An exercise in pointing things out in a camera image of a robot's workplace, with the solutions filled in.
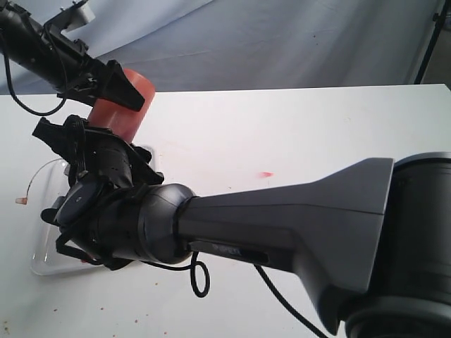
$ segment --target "red stain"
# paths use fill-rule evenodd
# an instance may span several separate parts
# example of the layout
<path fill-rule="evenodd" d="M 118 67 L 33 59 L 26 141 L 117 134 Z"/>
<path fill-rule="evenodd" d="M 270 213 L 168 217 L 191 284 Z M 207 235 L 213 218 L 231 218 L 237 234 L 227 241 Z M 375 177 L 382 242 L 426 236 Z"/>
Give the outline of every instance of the red stain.
<path fill-rule="evenodd" d="M 270 173 L 268 171 L 262 171 L 261 173 L 258 174 L 259 178 L 268 178 L 271 176 L 274 176 L 274 173 Z"/>

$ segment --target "clear plastic tray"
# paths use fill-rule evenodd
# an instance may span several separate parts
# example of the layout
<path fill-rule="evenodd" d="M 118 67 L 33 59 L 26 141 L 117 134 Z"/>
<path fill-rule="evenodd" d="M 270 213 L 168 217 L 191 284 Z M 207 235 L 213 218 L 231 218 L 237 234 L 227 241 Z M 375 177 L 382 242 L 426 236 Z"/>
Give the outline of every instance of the clear plastic tray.
<path fill-rule="evenodd" d="M 154 151 L 144 146 L 152 153 L 150 166 L 155 169 Z M 42 196 L 42 209 L 50 208 L 58 196 L 65 196 L 69 190 L 68 178 L 64 175 L 67 163 L 64 160 L 55 162 L 47 175 L 46 189 Z M 82 263 L 80 260 L 67 257 L 56 252 L 55 241 L 61 234 L 59 229 L 41 220 L 37 215 L 36 224 L 40 227 L 37 236 L 35 253 L 32 257 L 31 270 L 37 275 L 55 275 L 71 273 L 79 270 L 99 268 L 98 266 Z"/>

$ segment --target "thin wire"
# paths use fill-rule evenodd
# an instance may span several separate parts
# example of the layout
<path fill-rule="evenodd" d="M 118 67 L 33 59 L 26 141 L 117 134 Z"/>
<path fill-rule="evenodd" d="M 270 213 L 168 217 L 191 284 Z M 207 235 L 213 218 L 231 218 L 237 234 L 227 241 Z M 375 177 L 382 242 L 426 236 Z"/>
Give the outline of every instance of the thin wire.
<path fill-rule="evenodd" d="M 51 111 L 47 111 L 46 113 L 41 113 L 39 111 L 35 111 L 34 109 L 31 109 L 30 107 L 26 106 L 16 95 L 16 92 L 13 87 L 13 79 L 11 76 L 11 66 L 9 63 L 9 52 L 8 52 L 8 46 L 6 44 L 6 40 L 4 39 L 4 36 L 2 34 L 2 31 L 0 30 L 0 44 L 1 49 L 3 51 L 3 57 L 4 57 L 4 63 L 5 63 L 5 74 L 6 74 L 6 84 L 8 85 L 8 91 L 13 100 L 22 108 L 25 109 L 28 113 L 31 113 L 35 116 L 44 117 L 44 116 L 50 116 L 55 114 L 57 111 L 59 111 L 61 108 L 63 108 L 64 104 L 66 104 L 66 101 L 68 99 L 67 96 L 67 86 L 68 86 L 68 78 L 66 73 L 66 67 L 64 66 L 63 59 L 61 58 L 60 53 L 58 52 L 58 49 L 56 48 L 55 42 L 53 38 L 50 35 L 49 28 L 45 25 L 44 26 L 44 32 L 47 36 L 47 39 L 50 42 L 50 45 L 52 46 L 53 50 L 55 51 L 55 54 L 57 55 L 60 63 L 61 63 L 61 69 L 63 71 L 63 99 L 59 103 L 59 105 L 52 109 Z"/>
<path fill-rule="evenodd" d="M 44 169 L 45 167 L 47 167 L 50 163 L 61 161 L 61 160 L 62 160 L 62 158 L 55 158 L 54 160 L 51 160 L 51 161 L 45 163 L 43 166 L 41 166 L 41 168 L 39 168 L 37 170 L 37 172 L 35 172 L 33 177 L 31 177 L 30 183 L 28 183 L 27 194 L 25 195 L 25 197 L 23 197 L 21 199 L 16 199 L 16 203 L 18 203 L 18 204 L 27 204 L 27 202 L 28 202 L 28 194 L 30 193 L 31 184 L 35 180 L 37 174 L 39 174 L 41 172 L 41 170 Z"/>
<path fill-rule="evenodd" d="M 187 271 L 187 270 L 189 270 L 192 291 L 199 298 L 204 298 L 210 291 L 210 272 L 204 262 L 197 260 L 198 255 L 199 255 L 199 252 L 194 252 L 191 257 L 191 264 L 186 265 L 186 266 L 168 266 L 168 265 L 164 265 L 164 264 L 151 263 L 151 262 L 143 262 L 143 263 L 154 266 L 155 268 L 160 268 L 160 269 L 169 270 L 169 271 Z M 196 266 L 200 266 L 201 269 L 204 271 L 205 287 L 204 287 L 203 291 L 200 291 L 200 289 L 197 285 Z"/>
<path fill-rule="evenodd" d="M 277 290 L 277 288 L 274 286 L 274 284 L 269 279 L 268 275 L 264 272 L 264 270 L 261 266 L 254 265 L 254 267 L 257 269 L 261 278 L 263 278 L 263 281 L 268 286 L 268 288 L 271 290 L 273 295 L 283 305 L 283 307 L 287 309 L 287 311 L 289 313 L 291 313 L 296 319 L 298 319 L 303 325 L 305 325 L 310 331 L 312 331 L 314 334 L 316 334 L 316 336 L 318 336 L 319 338 L 327 338 L 327 336 L 324 333 L 322 333 L 322 331 L 320 331 L 319 328 L 317 328 L 315 325 L 313 325 L 311 322 L 309 322 L 303 315 L 301 315 L 299 312 L 297 312 L 296 309 L 290 305 L 290 303 L 287 302 L 287 300 Z"/>

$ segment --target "fabric backdrop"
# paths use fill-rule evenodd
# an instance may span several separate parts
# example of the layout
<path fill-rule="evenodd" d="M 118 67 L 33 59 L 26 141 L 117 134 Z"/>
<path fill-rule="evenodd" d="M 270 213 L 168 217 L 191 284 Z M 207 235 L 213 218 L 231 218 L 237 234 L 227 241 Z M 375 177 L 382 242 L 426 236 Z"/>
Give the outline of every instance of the fabric backdrop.
<path fill-rule="evenodd" d="M 17 0 L 43 23 L 70 0 Z M 90 0 L 71 32 L 157 91 L 411 83 L 443 0 Z M 20 66 L 18 93 L 53 92 Z M 0 72 L 0 94 L 5 94 Z"/>

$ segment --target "white table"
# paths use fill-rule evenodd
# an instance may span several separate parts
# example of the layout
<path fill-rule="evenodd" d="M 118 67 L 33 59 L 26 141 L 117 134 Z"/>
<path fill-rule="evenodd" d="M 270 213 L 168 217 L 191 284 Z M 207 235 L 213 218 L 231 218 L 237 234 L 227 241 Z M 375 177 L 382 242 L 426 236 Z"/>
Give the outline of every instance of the white table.
<path fill-rule="evenodd" d="M 58 101 L 23 99 L 37 110 Z M 56 156 L 30 136 L 37 118 L 8 96 L 0 96 L 0 107 L 0 323 L 7 321 L 9 332 L 0 330 L 0 337 L 313 337 L 251 265 L 224 258 L 201 255 L 212 283 L 202 300 L 192 293 L 188 273 L 138 263 L 114 273 L 33 275 L 45 174 L 32 186 L 28 206 L 14 199 Z M 156 95 L 135 142 L 156 149 L 167 182 L 205 196 L 317 180 L 372 156 L 450 150 L 450 107 L 444 85 L 165 93 Z M 70 102 L 51 120 L 88 112 Z M 259 178 L 260 172 L 275 175 Z M 295 308 L 320 325 L 297 277 L 269 275 Z"/>

